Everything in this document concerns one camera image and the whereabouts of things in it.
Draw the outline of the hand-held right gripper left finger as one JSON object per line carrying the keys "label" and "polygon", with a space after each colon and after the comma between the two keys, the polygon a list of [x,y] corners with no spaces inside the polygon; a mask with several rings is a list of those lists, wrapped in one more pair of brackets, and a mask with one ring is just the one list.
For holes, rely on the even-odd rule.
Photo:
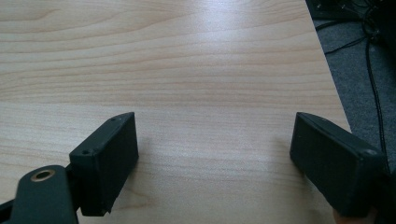
{"label": "hand-held right gripper left finger", "polygon": [[83,216],[111,212],[138,158],[134,112],[108,119],[69,154]]}

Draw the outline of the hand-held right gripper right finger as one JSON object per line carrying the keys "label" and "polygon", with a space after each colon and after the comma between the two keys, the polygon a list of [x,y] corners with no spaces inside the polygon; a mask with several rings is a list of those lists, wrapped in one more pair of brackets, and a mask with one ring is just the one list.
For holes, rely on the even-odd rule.
{"label": "hand-held right gripper right finger", "polygon": [[365,217],[374,205],[385,154],[333,122],[298,112],[290,158],[340,215]]}

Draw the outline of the dark equipment base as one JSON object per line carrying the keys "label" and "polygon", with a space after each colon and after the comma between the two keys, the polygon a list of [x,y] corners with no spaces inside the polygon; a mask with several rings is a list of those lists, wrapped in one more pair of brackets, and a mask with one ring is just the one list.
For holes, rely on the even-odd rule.
{"label": "dark equipment base", "polygon": [[311,18],[360,21],[363,32],[396,55],[396,0],[305,0]]}

